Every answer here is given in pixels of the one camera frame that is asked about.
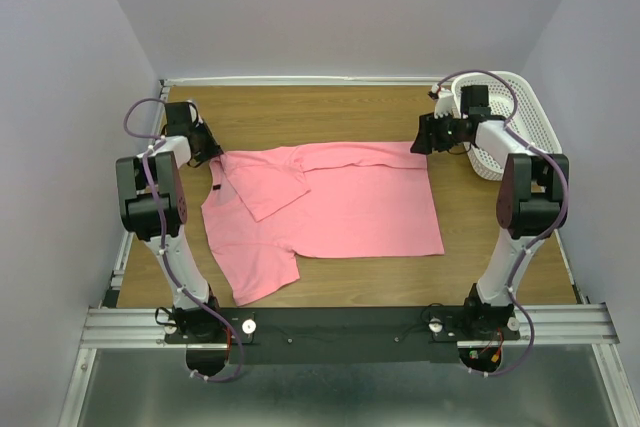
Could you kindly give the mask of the white perforated plastic basket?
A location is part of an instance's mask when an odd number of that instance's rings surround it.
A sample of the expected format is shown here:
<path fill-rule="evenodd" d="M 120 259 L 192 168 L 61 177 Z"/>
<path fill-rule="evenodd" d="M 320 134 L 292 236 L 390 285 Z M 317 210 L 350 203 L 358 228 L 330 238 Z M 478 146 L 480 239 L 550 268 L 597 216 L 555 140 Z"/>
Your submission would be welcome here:
<path fill-rule="evenodd" d="M 561 153 L 562 147 L 555 131 L 542 108 L 531 85 L 518 74 L 508 71 L 494 71 L 494 74 L 508 83 L 517 98 L 518 107 L 509 127 L 524 140 L 531 141 L 548 153 Z M 484 85 L 489 91 L 489 106 L 494 115 L 508 117 L 514 109 L 513 96 L 499 80 L 483 73 L 467 73 L 457 76 L 451 83 L 455 105 L 453 115 L 461 116 L 460 102 L 462 88 Z M 468 146 L 467 156 L 475 173 L 489 181 L 500 181 L 503 169 L 486 151 Z"/>

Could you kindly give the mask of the pink t shirt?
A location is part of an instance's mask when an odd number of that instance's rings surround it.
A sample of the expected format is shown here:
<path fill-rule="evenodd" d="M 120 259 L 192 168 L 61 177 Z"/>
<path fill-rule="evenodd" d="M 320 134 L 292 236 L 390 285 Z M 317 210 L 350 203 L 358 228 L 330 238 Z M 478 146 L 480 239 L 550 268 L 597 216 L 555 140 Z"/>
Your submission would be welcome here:
<path fill-rule="evenodd" d="M 201 211 L 235 303 L 297 281 L 298 256 L 444 254 L 427 159 L 410 147 L 313 143 L 212 159 L 213 185 Z"/>

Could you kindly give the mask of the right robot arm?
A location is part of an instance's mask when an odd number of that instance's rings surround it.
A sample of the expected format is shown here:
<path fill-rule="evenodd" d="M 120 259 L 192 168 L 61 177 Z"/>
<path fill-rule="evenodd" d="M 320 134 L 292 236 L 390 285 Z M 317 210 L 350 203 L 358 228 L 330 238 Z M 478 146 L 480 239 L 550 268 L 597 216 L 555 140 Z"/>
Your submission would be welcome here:
<path fill-rule="evenodd" d="M 429 95 L 435 108 L 420 117 L 412 152 L 429 155 L 465 144 L 488 152 L 502 169 L 496 200 L 500 233 L 489 265 L 461 307 L 436 310 L 437 323 L 459 339 L 481 339 L 512 328 L 522 277 L 566 220 L 569 161 L 525 141 L 505 117 L 492 113 L 483 85 L 462 89 L 458 115 L 453 93 L 435 85 Z"/>

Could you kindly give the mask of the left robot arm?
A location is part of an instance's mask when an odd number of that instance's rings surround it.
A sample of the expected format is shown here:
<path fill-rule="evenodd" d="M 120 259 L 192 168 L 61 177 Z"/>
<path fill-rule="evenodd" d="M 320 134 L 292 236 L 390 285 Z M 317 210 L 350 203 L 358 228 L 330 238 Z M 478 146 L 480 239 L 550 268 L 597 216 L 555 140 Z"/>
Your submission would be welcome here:
<path fill-rule="evenodd" d="M 129 128 L 134 110 L 147 103 L 164 108 L 166 123 L 158 134 Z M 224 332 L 225 324 L 186 238 L 188 207 L 180 168 L 199 167 L 223 150 L 193 101 L 141 99 L 125 114 L 123 128 L 147 142 L 140 154 L 118 159 L 115 172 L 123 227 L 152 252 L 171 289 L 172 307 L 161 326 L 184 340 L 211 342 Z"/>

